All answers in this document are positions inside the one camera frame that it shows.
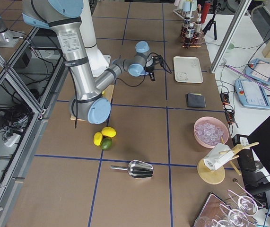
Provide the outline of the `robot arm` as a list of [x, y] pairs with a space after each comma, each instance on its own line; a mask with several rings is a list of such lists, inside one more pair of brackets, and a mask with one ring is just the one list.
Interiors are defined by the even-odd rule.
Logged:
[[94, 77], [91, 63], [103, 61], [96, 45], [91, 10], [87, 0], [24, 0], [23, 20], [31, 26], [54, 31], [59, 40], [64, 64], [73, 78], [75, 96], [70, 100], [70, 113], [77, 120], [91, 124], [106, 121], [111, 104], [102, 96], [104, 91], [123, 72], [138, 77], [147, 74], [154, 78], [155, 55], [147, 42], [136, 44], [131, 59], [116, 59], [101, 66]]

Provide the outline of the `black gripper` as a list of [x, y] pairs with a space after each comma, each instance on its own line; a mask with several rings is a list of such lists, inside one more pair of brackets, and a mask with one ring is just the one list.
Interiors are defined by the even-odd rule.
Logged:
[[144, 76], [149, 75], [151, 81], [155, 81], [155, 74], [154, 74], [154, 69], [155, 66], [157, 64], [159, 64], [161, 60], [161, 56], [160, 55], [155, 55], [155, 56], [151, 56], [148, 58], [148, 61], [144, 67]]

